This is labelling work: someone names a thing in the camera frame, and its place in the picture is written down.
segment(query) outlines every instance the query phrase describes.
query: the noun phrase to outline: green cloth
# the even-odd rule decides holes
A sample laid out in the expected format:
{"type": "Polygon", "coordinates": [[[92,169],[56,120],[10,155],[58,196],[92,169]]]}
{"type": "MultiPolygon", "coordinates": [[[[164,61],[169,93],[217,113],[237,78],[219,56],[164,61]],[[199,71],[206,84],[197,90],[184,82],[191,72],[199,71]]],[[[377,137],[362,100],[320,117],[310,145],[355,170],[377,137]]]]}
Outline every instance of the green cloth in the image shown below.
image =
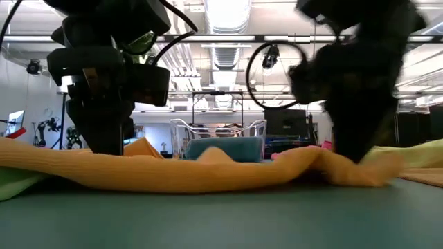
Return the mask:
{"type": "Polygon", "coordinates": [[[0,167],[0,201],[8,200],[49,175],[22,169],[0,167]]]}

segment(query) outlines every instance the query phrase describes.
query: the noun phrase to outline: circular ring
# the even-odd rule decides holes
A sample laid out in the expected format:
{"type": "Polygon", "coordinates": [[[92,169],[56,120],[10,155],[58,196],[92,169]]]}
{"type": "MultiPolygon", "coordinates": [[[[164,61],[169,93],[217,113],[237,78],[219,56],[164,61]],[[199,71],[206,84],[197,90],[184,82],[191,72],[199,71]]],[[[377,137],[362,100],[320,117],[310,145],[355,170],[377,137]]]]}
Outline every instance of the circular ring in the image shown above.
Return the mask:
{"type": "Polygon", "coordinates": [[[246,67],[246,87],[247,87],[247,89],[248,89],[248,92],[249,92],[249,95],[250,95],[251,99],[252,99],[252,100],[253,100],[253,101],[254,101],[259,107],[262,107],[262,108],[265,109],[265,110],[283,110],[283,109],[288,109],[289,107],[292,107],[292,106],[298,104],[298,101],[295,100],[294,102],[292,102],[292,103],[290,103],[290,104],[283,105],[283,106],[281,106],[281,107],[267,107],[267,106],[265,106],[264,104],[260,103],[260,102],[257,100],[257,98],[255,98],[254,93],[252,92],[251,83],[250,83],[250,80],[249,80],[249,74],[250,74],[250,71],[251,71],[252,63],[254,62],[255,58],[256,58],[257,55],[258,55],[258,53],[260,53],[260,52],[261,52],[263,49],[265,49],[266,47],[271,46],[271,45],[274,45],[274,44],[277,44],[277,45],[289,45],[289,46],[295,48],[295,49],[300,53],[300,55],[301,55],[301,57],[302,57],[302,61],[301,61],[300,64],[307,64],[307,56],[306,56],[306,52],[305,52],[305,51],[304,51],[299,45],[297,45],[297,44],[295,44],[295,43],[291,43],[291,42],[289,42],[289,41],[284,41],[284,40],[283,40],[283,41],[268,41],[268,42],[265,42],[264,44],[262,44],[261,46],[259,46],[259,47],[254,51],[254,53],[252,54],[251,58],[249,59],[248,66],[246,67]]]}

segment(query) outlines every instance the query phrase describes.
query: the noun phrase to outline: light green towel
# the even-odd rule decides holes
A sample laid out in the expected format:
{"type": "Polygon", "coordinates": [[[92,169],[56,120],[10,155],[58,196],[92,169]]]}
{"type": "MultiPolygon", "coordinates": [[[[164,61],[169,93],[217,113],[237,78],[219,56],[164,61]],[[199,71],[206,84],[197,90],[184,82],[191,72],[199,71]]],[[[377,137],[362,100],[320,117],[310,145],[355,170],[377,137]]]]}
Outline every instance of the light green towel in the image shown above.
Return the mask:
{"type": "Polygon", "coordinates": [[[0,201],[8,200],[49,175],[22,169],[0,167],[0,201]]]}
{"type": "Polygon", "coordinates": [[[409,169],[443,167],[443,139],[407,148],[374,147],[365,156],[363,161],[372,160],[382,153],[392,151],[400,153],[404,157],[406,161],[405,167],[409,169]]]}

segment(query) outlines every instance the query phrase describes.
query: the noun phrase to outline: desk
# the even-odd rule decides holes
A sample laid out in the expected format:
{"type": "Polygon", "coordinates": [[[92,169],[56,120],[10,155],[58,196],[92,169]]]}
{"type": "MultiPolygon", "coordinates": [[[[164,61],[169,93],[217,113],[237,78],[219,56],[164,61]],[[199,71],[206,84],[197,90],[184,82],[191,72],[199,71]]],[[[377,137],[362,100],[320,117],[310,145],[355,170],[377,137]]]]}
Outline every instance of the desk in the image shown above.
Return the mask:
{"type": "Polygon", "coordinates": [[[443,248],[443,190],[291,185],[176,196],[69,191],[0,203],[5,249],[443,248]]]}

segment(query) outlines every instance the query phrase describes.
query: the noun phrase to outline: black cabinet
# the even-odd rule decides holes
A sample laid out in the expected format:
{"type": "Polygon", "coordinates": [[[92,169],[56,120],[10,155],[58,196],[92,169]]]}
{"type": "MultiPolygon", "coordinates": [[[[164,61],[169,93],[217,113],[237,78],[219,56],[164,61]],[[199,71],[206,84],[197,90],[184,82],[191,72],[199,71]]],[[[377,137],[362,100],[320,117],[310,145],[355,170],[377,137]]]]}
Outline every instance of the black cabinet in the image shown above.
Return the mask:
{"type": "Polygon", "coordinates": [[[411,147],[432,140],[431,116],[424,113],[398,113],[378,146],[411,147]]]}
{"type": "Polygon", "coordinates": [[[443,139],[443,106],[429,107],[431,113],[431,139],[443,139]]]}

